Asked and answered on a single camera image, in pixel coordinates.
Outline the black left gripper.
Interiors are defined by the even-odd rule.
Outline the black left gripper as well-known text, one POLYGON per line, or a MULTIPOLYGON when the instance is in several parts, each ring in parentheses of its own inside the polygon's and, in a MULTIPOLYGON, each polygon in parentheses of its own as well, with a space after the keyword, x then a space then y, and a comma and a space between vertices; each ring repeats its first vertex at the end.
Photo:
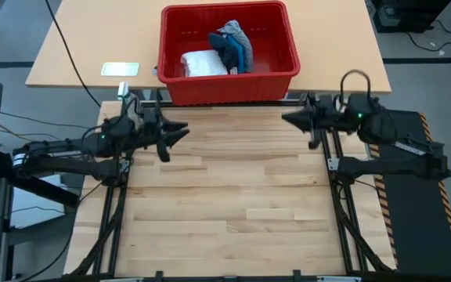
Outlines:
POLYGON ((155 145, 157 155, 162 162, 170 161, 167 147, 173 147, 180 139, 189 134, 188 123, 184 121, 164 120, 161 110, 158 108, 144 108, 139 113, 133 110, 131 119, 134 122, 134 137, 132 138, 132 150, 147 149, 155 145))

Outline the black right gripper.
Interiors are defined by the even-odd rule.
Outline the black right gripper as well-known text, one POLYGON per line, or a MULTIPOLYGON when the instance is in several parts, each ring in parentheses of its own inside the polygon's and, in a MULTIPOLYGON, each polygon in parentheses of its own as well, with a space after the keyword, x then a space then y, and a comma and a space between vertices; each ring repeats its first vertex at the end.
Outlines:
POLYGON ((308 148, 315 150, 321 144, 322 131, 345 131, 344 114, 337 108, 337 101, 338 96, 309 96, 308 108, 282 114, 282 119, 303 132, 310 132, 308 148))

